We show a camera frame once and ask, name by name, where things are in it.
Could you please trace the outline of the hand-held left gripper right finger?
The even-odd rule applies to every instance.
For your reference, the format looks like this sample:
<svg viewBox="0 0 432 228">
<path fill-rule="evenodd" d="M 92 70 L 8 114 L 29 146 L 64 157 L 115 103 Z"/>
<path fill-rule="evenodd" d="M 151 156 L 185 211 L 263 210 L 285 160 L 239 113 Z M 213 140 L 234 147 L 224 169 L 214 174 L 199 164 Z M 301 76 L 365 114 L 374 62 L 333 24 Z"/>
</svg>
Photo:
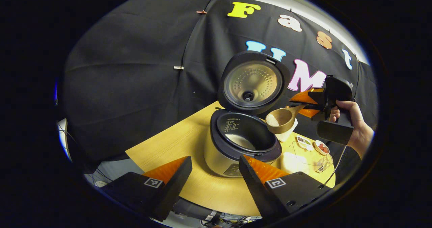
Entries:
<svg viewBox="0 0 432 228">
<path fill-rule="evenodd" d="M 330 191 L 327 185 L 304 172 L 288 174 L 247 155 L 240 157 L 239 169 L 266 221 L 298 213 Z"/>
</svg>

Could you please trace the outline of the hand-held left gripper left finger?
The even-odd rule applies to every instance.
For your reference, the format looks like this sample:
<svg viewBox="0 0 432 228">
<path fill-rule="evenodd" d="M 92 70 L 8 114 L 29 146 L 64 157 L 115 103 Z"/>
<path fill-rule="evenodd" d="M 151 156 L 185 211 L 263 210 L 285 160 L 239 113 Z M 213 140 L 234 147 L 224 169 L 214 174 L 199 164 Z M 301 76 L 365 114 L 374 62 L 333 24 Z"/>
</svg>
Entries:
<svg viewBox="0 0 432 228">
<path fill-rule="evenodd" d="M 165 220 L 192 171 L 191 156 L 144 174 L 128 172 L 101 188 L 117 204 L 142 217 Z"/>
</svg>

